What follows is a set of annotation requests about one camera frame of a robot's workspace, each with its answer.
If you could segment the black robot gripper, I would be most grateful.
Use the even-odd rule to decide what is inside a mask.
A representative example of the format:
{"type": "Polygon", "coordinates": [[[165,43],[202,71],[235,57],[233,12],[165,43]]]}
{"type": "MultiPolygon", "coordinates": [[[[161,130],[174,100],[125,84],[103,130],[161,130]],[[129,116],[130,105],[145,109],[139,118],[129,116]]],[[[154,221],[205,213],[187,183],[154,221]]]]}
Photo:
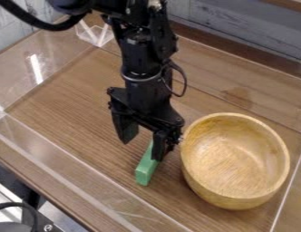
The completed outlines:
{"type": "Polygon", "coordinates": [[[165,73],[147,79],[125,77],[125,87],[107,89],[109,107],[117,135],[127,144],[142,126],[153,132],[151,158],[162,161],[178,145],[185,120],[171,105],[173,74],[165,73]]]}

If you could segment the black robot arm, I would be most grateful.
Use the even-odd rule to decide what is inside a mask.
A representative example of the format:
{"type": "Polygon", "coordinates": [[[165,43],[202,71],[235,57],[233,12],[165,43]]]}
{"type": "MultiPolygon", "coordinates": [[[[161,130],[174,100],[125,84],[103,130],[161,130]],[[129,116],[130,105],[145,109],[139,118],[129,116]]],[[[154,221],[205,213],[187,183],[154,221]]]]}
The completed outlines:
{"type": "Polygon", "coordinates": [[[166,0],[47,0],[66,15],[96,10],[111,26],[122,53],[125,87],[111,87],[110,109],[119,140],[129,143],[138,128],[153,132],[151,158],[161,161],[174,149],[185,120],[171,106],[173,74],[181,68],[171,60],[177,35],[167,17],[166,0]]]}

